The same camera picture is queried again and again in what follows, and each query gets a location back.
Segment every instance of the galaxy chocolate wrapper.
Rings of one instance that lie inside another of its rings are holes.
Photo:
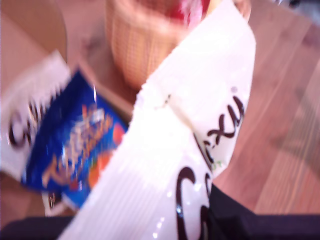
[[[214,236],[212,181],[245,121],[255,54],[248,23],[222,0],[142,86],[128,131],[60,239]]]

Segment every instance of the red item in basket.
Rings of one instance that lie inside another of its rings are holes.
[[[169,13],[169,17],[181,20],[185,26],[194,27],[208,11],[210,0],[181,0]]]

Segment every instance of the candy wrapper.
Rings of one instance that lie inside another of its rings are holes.
[[[126,130],[78,71],[46,112],[21,181],[80,208]]]
[[[255,52],[223,0],[142,86],[121,145],[59,239],[213,239],[211,184],[232,157]]]
[[[70,80],[54,51],[5,89],[1,96],[1,171],[21,180],[42,118]]]

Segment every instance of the wicker basket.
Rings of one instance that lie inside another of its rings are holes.
[[[208,11],[220,1],[211,0]],[[234,1],[250,3],[249,0]],[[106,0],[106,37],[113,60],[127,84],[136,90],[188,34],[180,22],[164,17],[177,2]]]

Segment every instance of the basket rim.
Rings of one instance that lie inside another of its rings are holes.
[[[113,14],[118,15],[130,26],[150,31],[151,34],[163,35],[179,42],[193,29],[185,27],[178,20],[166,19],[163,14],[145,7],[135,0],[107,0],[107,2],[113,2]]]

